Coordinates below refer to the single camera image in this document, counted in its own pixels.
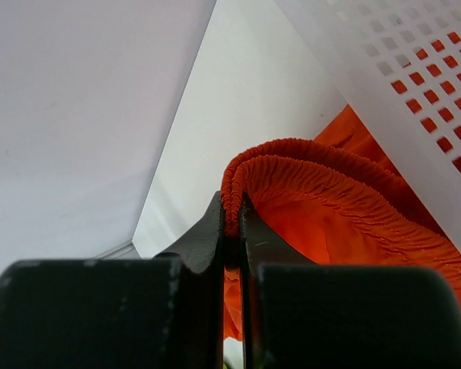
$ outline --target white surface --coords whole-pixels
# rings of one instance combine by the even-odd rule
[[[133,249],[133,250],[127,252],[126,254],[123,254],[122,256],[120,256],[117,259],[130,259],[130,260],[140,259],[140,255],[137,253],[137,250]]]
[[[461,0],[278,2],[461,252],[461,174],[452,163],[461,157],[461,141],[453,131],[461,126],[461,111],[454,102],[461,98],[461,81],[457,78],[461,73],[461,42],[453,44],[448,37],[455,32],[461,38],[461,8],[457,6]],[[407,42],[401,31],[411,32],[413,40]],[[443,51],[437,52],[431,45],[435,40],[444,44]],[[429,55],[422,61],[416,56],[421,48]],[[403,62],[396,59],[401,55]],[[457,60],[458,67],[451,69],[446,65],[443,58],[448,55]],[[427,71],[426,67],[432,63],[439,67],[441,75],[433,77]],[[386,73],[389,70],[386,65],[391,68],[390,74]],[[425,80],[420,86],[409,77],[415,72]],[[398,95],[394,91],[391,82],[397,80],[404,83],[407,92]],[[442,90],[439,84],[444,81],[453,83],[456,89],[453,94]],[[430,104],[423,94],[430,89],[439,96],[435,104]],[[422,107],[416,114],[406,106],[412,98]],[[438,111],[442,108],[453,113],[452,121],[446,123],[441,118]],[[431,117],[437,125],[432,133],[420,124],[426,117]],[[436,143],[442,137],[449,139],[454,147],[447,154]]]
[[[243,343],[227,338],[224,341],[224,357],[232,369],[244,369]]]
[[[214,0],[0,0],[0,271],[131,239]]]
[[[140,256],[202,216],[240,151],[313,138],[344,105],[273,0],[217,0],[134,235]]]

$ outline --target perforated plastic basket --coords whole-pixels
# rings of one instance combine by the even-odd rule
[[[461,0],[276,0],[461,252]]]

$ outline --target orange clothing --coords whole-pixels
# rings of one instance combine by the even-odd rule
[[[314,141],[276,140],[230,162],[221,189],[230,238],[239,234],[243,192],[309,259],[433,268],[461,305],[461,254],[350,107]],[[224,302],[224,336],[241,340],[238,271],[225,272]]]

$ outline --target white backdrop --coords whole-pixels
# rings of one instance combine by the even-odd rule
[[[131,239],[214,0],[0,0],[0,271]]]
[[[138,253],[187,231],[240,151],[314,138],[345,104],[274,0],[217,0],[135,232]]]

